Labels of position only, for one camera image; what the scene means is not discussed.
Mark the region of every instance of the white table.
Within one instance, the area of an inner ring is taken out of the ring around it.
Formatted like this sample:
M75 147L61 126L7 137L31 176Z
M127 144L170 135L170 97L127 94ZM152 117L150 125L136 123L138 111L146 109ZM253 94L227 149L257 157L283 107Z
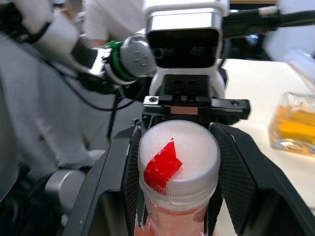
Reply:
M252 113L249 120L235 124L254 139L261 152L282 169L302 199L315 207L315 158L275 150L270 147L268 126L281 95L285 92L311 94L291 67L284 62L229 59L226 98L249 99ZM218 219L220 236L236 235L223 204Z

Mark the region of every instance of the red tape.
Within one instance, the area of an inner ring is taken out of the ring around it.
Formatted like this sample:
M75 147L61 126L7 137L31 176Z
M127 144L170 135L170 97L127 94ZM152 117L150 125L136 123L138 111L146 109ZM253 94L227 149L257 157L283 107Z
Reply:
M144 181L153 190L166 195L166 184L182 166L176 158L174 139L148 163L144 171Z

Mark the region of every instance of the black cable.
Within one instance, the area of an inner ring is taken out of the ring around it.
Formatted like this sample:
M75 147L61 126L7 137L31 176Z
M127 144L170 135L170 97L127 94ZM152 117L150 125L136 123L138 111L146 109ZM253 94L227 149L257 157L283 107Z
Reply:
M315 10L303 11L280 16L280 27L310 26L315 24Z
M37 55L35 52L32 52L29 48L27 48L25 45L21 45L21 48L26 51L28 54L30 54L32 57L34 57L35 59L45 63L46 65L48 65L50 68L54 69L59 77L61 78L61 80L63 80L63 82L68 86L68 88L83 102L85 103L86 105L88 105L89 107L93 108L93 109L96 109L98 111L103 111L103 112L112 112L112 111L119 111L119 110L122 110L128 106L130 106L132 103L134 103L135 101L137 101L142 93L144 92L145 90L145 83L143 82L143 80L141 80L141 90L140 92L137 94L137 96L131 100L130 102L126 103L125 105L123 106L120 106L120 107L117 107L117 108L103 108L103 107L99 107L99 106L96 106L94 104L92 104L91 102L89 102L78 90L76 90L72 85L71 83L67 80L66 77L69 77L69 78L72 78L72 79L76 79L74 76L72 75L68 75L68 74L65 74L63 73L62 71L58 70L53 64L51 64L51 62L45 60L44 58L40 57L39 55Z
M224 49L223 49L223 52L221 54L221 59L222 60L221 60L221 62L219 64L219 68L222 68L225 60L228 58L230 49L231 49L231 41L229 39L225 39L224 40Z

